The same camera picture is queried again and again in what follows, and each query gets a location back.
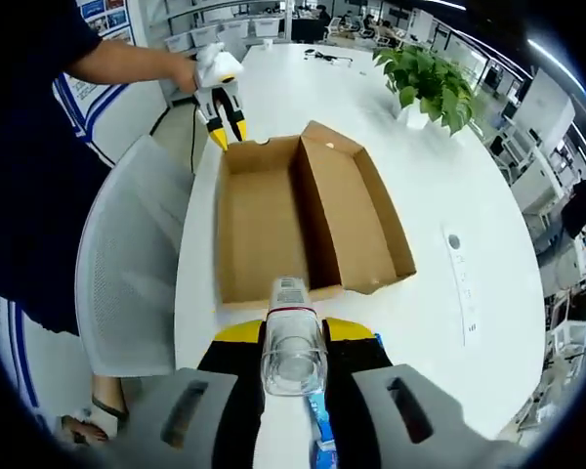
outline person's arm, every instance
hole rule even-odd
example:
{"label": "person's arm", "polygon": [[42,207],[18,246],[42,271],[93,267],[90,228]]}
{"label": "person's arm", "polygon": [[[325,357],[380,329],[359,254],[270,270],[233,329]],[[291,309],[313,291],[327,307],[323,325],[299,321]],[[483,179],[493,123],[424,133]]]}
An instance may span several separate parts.
{"label": "person's arm", "polygon": [[79,80],[106,85],[169,78],[186,93],[195,91],[194,71],[195,62],[182,54],[112,40],[102,41],[67,68],[67,73]]}

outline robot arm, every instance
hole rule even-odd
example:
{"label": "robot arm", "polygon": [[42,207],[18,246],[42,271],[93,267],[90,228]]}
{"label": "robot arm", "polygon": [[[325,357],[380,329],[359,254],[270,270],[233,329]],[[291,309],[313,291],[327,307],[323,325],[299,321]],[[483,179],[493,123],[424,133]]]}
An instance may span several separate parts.
{"label": "robot arm", "polygon": [[224,51],[224,44],[210,44],[197,54],[196,81],[194,94],[198,104],[198,115],[206,124],[208,133],[223,150],[228,149],[228,138],[219,114],[218,103],[224,107],[232,132],[239,141],[246,136],[245,117],[241,110],[236,77],[243,66],[230,52]]}

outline white floor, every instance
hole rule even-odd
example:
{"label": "white floor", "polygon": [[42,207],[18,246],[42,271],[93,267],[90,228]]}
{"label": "white floor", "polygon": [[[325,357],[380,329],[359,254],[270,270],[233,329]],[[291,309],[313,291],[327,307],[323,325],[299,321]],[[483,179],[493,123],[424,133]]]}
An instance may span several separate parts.
{"label": "white floor", "polygon": [[[152,137],[172,155],[190,167],[191,138],[193,136],[194,105],[184,104],[169,109],[162,118]],[[193,171],[202,157],[208,139],[208,131],[199,119],[195,118],[195,149],[193,151]]]}

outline office chair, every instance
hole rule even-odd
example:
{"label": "office chair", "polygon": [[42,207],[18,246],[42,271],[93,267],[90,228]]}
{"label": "office chair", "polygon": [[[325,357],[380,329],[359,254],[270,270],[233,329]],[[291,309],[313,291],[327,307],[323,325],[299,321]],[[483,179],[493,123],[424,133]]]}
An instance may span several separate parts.
{"label": "office chair", "polygon": [[76,315],[94,373],[174,370],[174,298],[193,176],[150,135],[110,172],[76,263]]}

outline power outlet strip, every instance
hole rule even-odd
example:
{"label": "power outlet strip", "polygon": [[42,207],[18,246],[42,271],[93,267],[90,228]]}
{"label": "power outlet strip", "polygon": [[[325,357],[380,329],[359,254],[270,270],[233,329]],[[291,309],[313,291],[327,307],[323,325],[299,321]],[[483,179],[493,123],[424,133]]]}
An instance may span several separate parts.
{"label": "power outlet strip", "polygon": [[460,299],[463,345],[471,347],[480,342],[480,314],[474,298],[473,285],[467,272],[465,246],[458,232],[450,227],[442,228],[442,237],[451,259],[451,267]]}

